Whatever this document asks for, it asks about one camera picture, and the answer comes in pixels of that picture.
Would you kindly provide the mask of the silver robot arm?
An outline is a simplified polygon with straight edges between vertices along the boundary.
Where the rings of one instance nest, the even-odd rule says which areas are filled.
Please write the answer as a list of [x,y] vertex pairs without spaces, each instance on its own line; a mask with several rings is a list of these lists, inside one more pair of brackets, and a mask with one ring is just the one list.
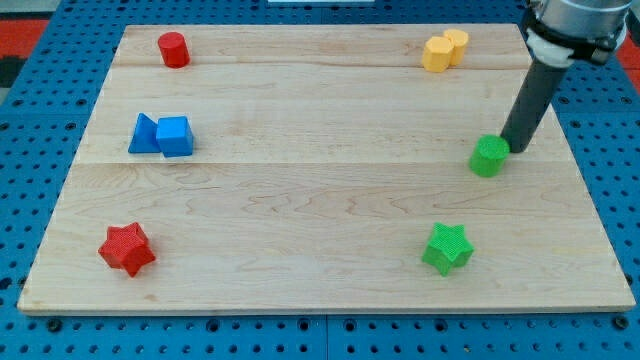
[[606,64],[624,42],[631,0],[527,0],[522,26],[534,58],[554,68]]

